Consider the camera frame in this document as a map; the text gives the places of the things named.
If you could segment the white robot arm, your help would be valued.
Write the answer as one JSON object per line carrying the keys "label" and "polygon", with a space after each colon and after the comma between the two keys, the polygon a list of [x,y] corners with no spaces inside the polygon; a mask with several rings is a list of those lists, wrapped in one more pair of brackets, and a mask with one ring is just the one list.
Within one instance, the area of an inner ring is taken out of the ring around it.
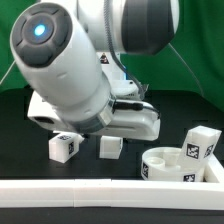
{"label": "white robot arm", "polygon": [[10,34],[33,89],[27,116],[52,131],[153,141],[160,113],[142,95],[116,94],[102,53],[154,55],[173,39],[178,0],[39,0]]}

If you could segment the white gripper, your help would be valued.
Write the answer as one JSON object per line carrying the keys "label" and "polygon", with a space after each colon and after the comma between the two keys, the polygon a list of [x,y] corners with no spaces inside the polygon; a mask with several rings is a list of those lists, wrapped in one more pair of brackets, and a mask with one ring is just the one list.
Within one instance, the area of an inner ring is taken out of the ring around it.
{"label": "white gripper", "polygon": [[111,117],[104,116],[96,121],[66,124],[52,106],[34,92],[27,116],[40,127],[55,132],[147,141],[156,140],[160,132],[160,112],[149,103],[133,100],[116,100]]}

